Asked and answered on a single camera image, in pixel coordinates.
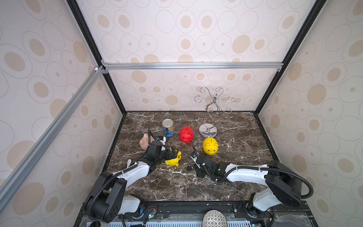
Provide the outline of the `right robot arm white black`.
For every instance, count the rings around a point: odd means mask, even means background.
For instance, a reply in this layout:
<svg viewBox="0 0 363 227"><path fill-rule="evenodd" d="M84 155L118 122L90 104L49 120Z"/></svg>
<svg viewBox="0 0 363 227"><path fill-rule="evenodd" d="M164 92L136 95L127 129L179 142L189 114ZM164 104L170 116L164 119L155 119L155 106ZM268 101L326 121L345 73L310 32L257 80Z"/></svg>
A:
<svg viewBox="0 0 363 227"><path fill-rule="evenodd" d="M302 199L308 199L314 193L309 181L276 160L260 166L218 164L196 151L191 153L191 158L198 177L208 176L216 183L247 182L266 186L265 190L251 194L245 205L252 217L280 204L298 207Z"/></svg>

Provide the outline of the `pink piggy bank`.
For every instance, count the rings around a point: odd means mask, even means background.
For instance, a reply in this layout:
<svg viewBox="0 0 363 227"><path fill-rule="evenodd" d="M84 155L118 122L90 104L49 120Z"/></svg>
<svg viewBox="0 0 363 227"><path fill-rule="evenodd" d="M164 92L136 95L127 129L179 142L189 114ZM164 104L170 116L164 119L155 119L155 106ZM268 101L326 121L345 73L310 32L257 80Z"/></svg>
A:
<svg viewBox="0 0 363 227"><path fill-rule="evenodd" d="M148 134L144 134L143 137L140 139L139 144L142 148L143 151L147 150L147 147L149 145L149 138L148 138Z"/></svg>

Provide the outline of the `red piggy bank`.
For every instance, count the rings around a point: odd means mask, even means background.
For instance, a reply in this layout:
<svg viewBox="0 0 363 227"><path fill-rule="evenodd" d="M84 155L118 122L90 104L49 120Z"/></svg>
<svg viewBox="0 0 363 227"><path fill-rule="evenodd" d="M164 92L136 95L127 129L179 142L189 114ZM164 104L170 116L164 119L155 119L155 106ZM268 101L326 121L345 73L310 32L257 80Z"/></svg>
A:
<svg viewBox="0 0 363 227"><path fill-rule="evenodd" d="M180 131L180 140L184 143L189 143L193 140L194 131L189 126L184 126Z"/></svg>

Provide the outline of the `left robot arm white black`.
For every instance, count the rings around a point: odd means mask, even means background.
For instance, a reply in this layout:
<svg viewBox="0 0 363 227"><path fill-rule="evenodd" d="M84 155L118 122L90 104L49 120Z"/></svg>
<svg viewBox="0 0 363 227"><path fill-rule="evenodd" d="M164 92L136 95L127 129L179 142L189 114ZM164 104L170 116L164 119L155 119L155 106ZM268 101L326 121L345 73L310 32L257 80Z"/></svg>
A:
<svg viewBox="0 0 363 227"><path fill-rule="evenodd" d="M88 217L109 223L121 214L134 213L141 216L145 209L143 200L126 196L126 188L149 176L161 163L178 166L181 157L182 153L175 147L153 141L133 165L114 174L107 171L101 173L84 202Z"/></svg>

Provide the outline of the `yellow piggy bank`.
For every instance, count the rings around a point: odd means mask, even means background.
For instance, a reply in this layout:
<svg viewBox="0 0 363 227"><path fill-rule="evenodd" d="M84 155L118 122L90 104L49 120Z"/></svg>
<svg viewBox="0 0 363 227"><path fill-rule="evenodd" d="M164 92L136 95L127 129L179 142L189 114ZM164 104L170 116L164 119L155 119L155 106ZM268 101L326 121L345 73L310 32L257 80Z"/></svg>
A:
<svg viewBox="0 0 363 227"><path fill-rule="evenodd" d="M216 139L212 137L207 137L203 141L202 146L203 146L203 151L210 156L213 156L218 152L218 143Z"/></svg>
<svg viewBox="0 0 363 227"><path fill-rule="evenodd" d="M182 153L178 151L177 157L171 160L166 160L165 163L169 166L179 166L179 161L182 158Z"/></svg>

